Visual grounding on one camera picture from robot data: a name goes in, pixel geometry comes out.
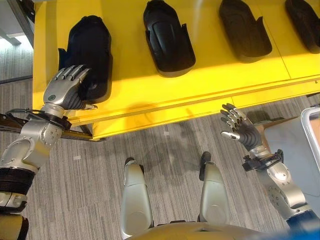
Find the metal bracket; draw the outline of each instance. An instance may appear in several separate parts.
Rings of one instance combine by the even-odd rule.
[[[14,116],[6,116],[0,113],[0,132],[20,133],[22,127],[28,120]],[[62,132],[61,138],[89,141],[93,138],[90,132],[80,132],[73,130],[65,130]]]

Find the gray carpet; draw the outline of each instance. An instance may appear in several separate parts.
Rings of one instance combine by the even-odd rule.
[[[31,91],[31,80],[0,85],[0,112],[30,107]],[[290,118],[319,102],[319,95],[302,96],[244,111],[255,122]],[[123,168],[129,156],[144,165],[155,225],[196,221],[203,151],[211,152],[222,172],[231,224],[262,232],[288,228],[269,203],[256,174],[243,170],[244,148],[220,136],[224,129],[217,114],[120,134],[102,142],[59,140],[28,193],[28,206],[23,211],[30,221],[28,239],[121,239]],[[0,132],[1,152],[14,137]]]

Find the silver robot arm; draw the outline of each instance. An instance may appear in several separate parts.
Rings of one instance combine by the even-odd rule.
[[[245,156],[242,165],[246,171],[256,170],[274,208],[287,221],[290,227],[306,229],[310,221],[319,219],[306,202],[301,189],[294,183],[289,169],[283,163],[283,152],[271,154],[263,145],[262,137],[247,116],[232,104],[222,106],[225,122],[232,132],[223,131],[221,135],[236,140],[253,155]]]
[[[78,95],[89,70],[83,65],[61,69],[45,90],[39,117],[34,114],[30,117],[18,139],[0,157],[0,229],[6,229],[0,230],[0,239],[26,237],[28,220],[12,214],[25,208],[34,176],[49,160],[50,149],[61,137],[64,123],[69,123],[64,117],[65,110],[95,108],[83,103]]]

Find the yellow shelf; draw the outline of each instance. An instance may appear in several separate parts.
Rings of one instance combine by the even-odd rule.
[[[291,78],[320,75],[320,54],[305,48],[285,8],[286,0],[256,0]],[[306,0],[320,16],[319,0]]]
[[[121,118],[95,122],[92,125],[93,140],[108,136],[155,127],[163,124],[190,120],[220,112],[222,104],[231,103],[239,108],[265,104],[273,101],[320,92],[320,76],[318,81],[308,81],[291,85],[288,83],[279,88],[249,92],[232,97],[213,99],[188,106],[156,110],[153,112],[127,115]]]
[[[167,0],[177,11],[180,23],[187,23],[196,56],[194,68],[175,78],[161,77],[156,71],[145,39],[143,12],[147,1],[57,0],[36,3],[33,108],[41,108],[44,90],[58,70],[58,48],[67,48],[70,29],[88,15],[101,17],[111,34],[111,96],[99,103],[97,110],[71,110],[67,116],[74,126],[108,122],[108,127],[104,124],[100,127],[99,123],[94,125],[95,135],[99,137],[106,132],[111,135],[205,116],[218,111],[220,107],[217,106],[231,97],[294,86],[320,76],[317,65],[320,54],[314,56],[304,51],[299,56],[305,55],[306,58],[301,58],[303,61],[299,65],[298,60],[292,62],[288,68],[291,61],[285,58],[298,59],[299,56],[295,56],[294,51],[286,55],[283,47],[278,47],[278,42],[282,46],[279,38],[283,39],[276,34],[277,31],[292,28],[291,25],[288,27],[291,23],[284,11],[276,17],[286,20],[275,22],[270,16],[269,0],[245,2],[256,18],[266,14],[265,26],[273,46],[271,54],[249,64],[239,63],[232,53],[219,18],[221,1]],[[297,40],[290,44],[292,49],[303,47],[297,36],[291,37]],[[297,77],[294,70],[300,72]]]

